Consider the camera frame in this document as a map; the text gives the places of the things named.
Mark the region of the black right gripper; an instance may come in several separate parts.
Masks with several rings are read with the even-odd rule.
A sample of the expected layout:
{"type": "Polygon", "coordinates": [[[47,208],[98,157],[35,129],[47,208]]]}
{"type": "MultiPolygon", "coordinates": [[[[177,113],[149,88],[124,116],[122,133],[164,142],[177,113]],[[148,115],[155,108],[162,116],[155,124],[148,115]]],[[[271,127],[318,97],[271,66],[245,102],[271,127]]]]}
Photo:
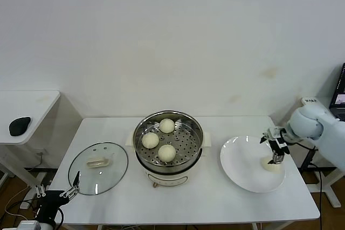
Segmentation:
{"type": "Polygon", "coordinates": [[[271,127],[269,128],[269,132],[264,132],[260,139],[260,144],[269,141],[271,149],[274,152],[272,159],[267,162],[268,164],[281,164],[283,155],[290,154],[287,143],[283,138],[283,133],[285,133],[284,128],[271,127]]]}

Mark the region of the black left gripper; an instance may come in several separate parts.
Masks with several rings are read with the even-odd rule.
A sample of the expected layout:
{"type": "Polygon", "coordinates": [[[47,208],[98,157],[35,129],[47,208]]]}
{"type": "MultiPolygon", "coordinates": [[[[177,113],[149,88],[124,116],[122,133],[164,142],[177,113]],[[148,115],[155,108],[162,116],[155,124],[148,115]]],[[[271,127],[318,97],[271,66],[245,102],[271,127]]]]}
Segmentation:
{"type": "Polygon", "coordinates": [[[58,209],[69,202],[69,198],[75,197],[79,192],[80,171],[77,172],[72,186],[66,191],[48,190],[45,193],[44,185],[36,185],[36,196],[38,199],[39,210],[36,220],[39,223],[55,224],[58,209]]]}

